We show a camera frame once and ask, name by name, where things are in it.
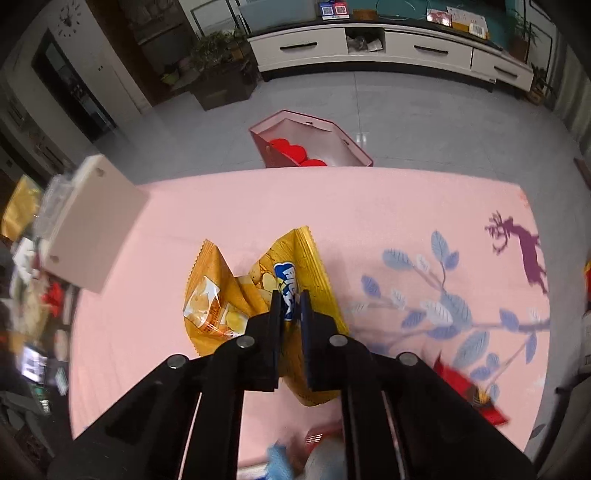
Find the potted green plant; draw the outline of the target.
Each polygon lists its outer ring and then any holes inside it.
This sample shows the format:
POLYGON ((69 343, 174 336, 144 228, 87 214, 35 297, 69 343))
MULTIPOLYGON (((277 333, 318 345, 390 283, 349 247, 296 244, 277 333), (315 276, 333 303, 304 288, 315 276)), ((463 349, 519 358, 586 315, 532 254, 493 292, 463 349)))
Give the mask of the potted green plant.
POLYGON ((249 41, 238 31, 201 37, 192 50, 192 59, 197 79, 189 90, 205 111, 245 101, 256 89, 256 58, 249 41))

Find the white paper cup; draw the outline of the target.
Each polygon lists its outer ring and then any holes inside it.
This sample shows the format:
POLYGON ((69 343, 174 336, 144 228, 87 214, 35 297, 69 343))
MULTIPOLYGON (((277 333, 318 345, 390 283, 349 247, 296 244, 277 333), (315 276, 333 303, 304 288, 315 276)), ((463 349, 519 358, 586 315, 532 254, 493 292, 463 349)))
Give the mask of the white paper cup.
POLYGON ((311 480, 345 480, 346 449, 341 440, 325 438, 308 456, 304 478, 311 480))

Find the white rectangular box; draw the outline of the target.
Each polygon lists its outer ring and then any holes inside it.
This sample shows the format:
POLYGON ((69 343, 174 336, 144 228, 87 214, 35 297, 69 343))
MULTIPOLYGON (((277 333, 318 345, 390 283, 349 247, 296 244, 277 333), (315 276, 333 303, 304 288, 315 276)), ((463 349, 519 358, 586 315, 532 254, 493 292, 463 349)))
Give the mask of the white rectangular box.
POLYGON ((86 158, 71 184, 40 242, 41 266, 77 287, 99 293, 148 194, 103 155, 86 158))

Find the white tv cabinet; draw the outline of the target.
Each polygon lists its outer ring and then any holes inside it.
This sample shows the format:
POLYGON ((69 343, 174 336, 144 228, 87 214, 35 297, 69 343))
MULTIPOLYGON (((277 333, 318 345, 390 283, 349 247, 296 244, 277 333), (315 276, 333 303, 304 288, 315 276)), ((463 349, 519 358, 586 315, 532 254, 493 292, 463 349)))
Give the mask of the white tv cabinet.
POLYGON ((259 71, 325 64, 396 64, 504 83, 524 92, 533 69, 502 49, 449 30, 380 23, 335 23, 249 38, 259 71))

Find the pink patterned tablecloth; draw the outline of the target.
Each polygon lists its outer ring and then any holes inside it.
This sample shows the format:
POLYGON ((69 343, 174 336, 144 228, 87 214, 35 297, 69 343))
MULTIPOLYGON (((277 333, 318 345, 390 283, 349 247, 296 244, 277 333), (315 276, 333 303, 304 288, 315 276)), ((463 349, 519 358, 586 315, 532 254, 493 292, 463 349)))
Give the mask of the pink patterned tablecloth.
POLYGON ((139 186, 148 201, 99 293, 79 295, 69 416, 80 436, 173 354, 194 357, 182 311, 204 240, 235 274, 297 227, 314 236, 342 315, 374 351, 450 365, 509 418, 523 451, 547 371, 545 262, 524 191, 376 167, 277 168, 139 186))

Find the light blue crumpled wrapper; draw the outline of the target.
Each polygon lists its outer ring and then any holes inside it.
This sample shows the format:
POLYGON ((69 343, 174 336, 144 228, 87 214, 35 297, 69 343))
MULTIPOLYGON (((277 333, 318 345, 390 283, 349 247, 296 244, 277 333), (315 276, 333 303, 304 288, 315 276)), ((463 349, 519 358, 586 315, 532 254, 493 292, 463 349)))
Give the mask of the light blue crumpled wrapper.
POLYGON ((294 468, 287 455, 287 447, 273 444, 266 450, 266 480, 294 480, 294 468))

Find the red snack wrapper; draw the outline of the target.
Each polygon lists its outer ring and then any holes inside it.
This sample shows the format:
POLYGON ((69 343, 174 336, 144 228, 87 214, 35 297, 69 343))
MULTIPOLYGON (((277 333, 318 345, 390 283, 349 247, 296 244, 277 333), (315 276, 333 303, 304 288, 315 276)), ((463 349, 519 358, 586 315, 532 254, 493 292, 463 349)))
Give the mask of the red snack wrapper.
POLYGON ((509 418, 494 405, 492 398, 484 390, 480 389, 462 373, 445 364, 441 357, 436 359, 433 369, 489 423, 494 426, 509 423, 509 418))

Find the pink hexagonal box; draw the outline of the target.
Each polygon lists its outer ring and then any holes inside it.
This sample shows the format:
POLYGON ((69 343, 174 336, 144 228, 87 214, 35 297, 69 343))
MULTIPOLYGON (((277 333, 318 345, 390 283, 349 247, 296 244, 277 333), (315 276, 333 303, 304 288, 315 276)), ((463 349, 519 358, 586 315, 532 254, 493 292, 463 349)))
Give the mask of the pink hexagonal box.
POLYGON ((266 168, 372 167, 374 161, 335 122, 280 110, 249 128, 266 168))

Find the yellow chip bag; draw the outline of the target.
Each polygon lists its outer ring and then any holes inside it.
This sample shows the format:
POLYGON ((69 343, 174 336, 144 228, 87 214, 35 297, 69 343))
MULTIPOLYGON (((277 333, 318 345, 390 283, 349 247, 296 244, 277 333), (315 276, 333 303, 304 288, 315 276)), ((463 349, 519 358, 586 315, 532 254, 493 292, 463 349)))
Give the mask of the yellow chip bag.
POLYGON ((286 311, 280 376, 304 406, 328 403, 339 393, 311 391, 304 379, 301 328, 296 325, 304 290, 310 292, 315 311, 334 318, 339 333, 349 332, 309 227, 295 228, 277 239, 249 273, 238 277, 218 247, 204 240, 185 287, 186 333, 199 357, 210 355, 222 343, 245 334, 249 318, 269 312, 273 292, 278 292, 286 311))

